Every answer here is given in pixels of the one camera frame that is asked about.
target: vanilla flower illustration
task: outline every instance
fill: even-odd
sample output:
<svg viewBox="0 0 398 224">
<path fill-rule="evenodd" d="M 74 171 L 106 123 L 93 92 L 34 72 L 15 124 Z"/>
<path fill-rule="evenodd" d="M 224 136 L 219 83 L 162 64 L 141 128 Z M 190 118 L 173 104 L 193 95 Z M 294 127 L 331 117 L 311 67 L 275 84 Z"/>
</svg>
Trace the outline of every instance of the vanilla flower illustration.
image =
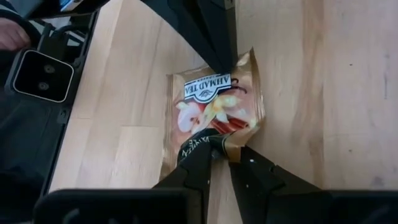
<svg viewBox="0 0 398 224">
<path fill-rule="evenodd" d="M 241 99 L 233 95 L 216 96 L 214 100 L 206 106 L 203 114 L 199 115 L 197 123 L 192 126 L 191 133 L 195 134 L 205 129 L 214 118 L 221 122 L 228 123 L 229 121 L 224 108 L 234 107 L 240 101 Z"/>
</svg>

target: tea packet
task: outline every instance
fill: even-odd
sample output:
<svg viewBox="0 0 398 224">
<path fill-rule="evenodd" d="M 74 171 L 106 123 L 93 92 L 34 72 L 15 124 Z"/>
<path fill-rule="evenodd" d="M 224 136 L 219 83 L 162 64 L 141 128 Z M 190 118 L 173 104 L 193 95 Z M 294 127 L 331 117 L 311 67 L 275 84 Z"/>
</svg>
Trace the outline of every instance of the tea packet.
<svg viewBox="0 0 398 224">
<path fill-rule="evenodd" d="M 242 54 L 231 73 L 210 67 L 167 75 L 164 153 L 160 179 L 202 141 L 213 157 L 239 162 L 241 147 L 265 118 L 254 50 Z"/>
</svg>

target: wooden table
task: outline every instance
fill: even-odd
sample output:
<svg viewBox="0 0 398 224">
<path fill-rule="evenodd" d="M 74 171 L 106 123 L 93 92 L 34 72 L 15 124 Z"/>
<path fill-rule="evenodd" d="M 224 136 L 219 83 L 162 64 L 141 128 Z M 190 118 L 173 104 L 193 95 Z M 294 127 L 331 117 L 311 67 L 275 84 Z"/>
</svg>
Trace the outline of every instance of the wooden table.
<svg viewBox="0 0 398 224">
<path fill-rule="evenodd" d="M 249 143 L 328 189 L 398 188 L 398 1 L 240 0 L 238 49 L 256 51 L 267 124 Z M 165 74 L 203 60 L 138 0 L 102 10 L 52 190 L 146 188 L 159 177 Z M 227 164 L 209 223 L 240 223 Z"/>
</svg>

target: ahmad tea logo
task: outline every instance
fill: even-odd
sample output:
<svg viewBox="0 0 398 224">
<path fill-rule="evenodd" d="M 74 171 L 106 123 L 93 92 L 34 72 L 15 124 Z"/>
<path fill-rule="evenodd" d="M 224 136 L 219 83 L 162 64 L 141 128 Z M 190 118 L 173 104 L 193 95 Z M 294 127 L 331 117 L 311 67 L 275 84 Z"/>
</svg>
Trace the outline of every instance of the ahmad tea logo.
<svg viewBox="0 0 398 224">
<path fill-rule="evenodd" d="M 198 78 L 184 84 L 185 100 L 194 98 L 199 103 L 209 103 L 219 90 L 231 88 L 231 74 L 216 74 Z"/>
</svg>

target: person's hand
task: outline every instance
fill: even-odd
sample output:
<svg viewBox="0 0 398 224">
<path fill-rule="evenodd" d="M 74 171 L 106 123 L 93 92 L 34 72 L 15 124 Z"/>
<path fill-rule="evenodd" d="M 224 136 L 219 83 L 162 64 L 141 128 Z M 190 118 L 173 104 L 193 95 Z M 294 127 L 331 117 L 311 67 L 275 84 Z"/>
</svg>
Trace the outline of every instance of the person's hand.
<svg viewBox="0 0 398 224">
<path fill-rule="evenodd" d="M 20 25 L 0 18 L 0 50 L 18 51 L 29 45 L 29 36 Z"/>
</svg>

